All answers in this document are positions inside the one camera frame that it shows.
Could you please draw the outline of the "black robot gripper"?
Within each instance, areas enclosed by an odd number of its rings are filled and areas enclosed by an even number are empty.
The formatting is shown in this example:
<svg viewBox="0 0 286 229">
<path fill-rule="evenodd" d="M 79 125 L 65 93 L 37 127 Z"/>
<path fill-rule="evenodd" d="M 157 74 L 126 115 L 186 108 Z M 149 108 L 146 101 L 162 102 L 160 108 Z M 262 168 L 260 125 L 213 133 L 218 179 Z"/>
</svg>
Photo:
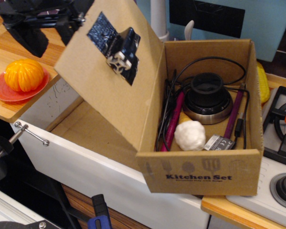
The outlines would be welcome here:
<svg viewBox="0 0 286 229">
<path fill-rule="evenodd" d="M 49 40 L 41 28 L 56 28 L 65 46 L 84 22 L 84 0 L 5 0 L 0 16 L 10 35 L 32 55 L 41 58 Z"/>
</svg>

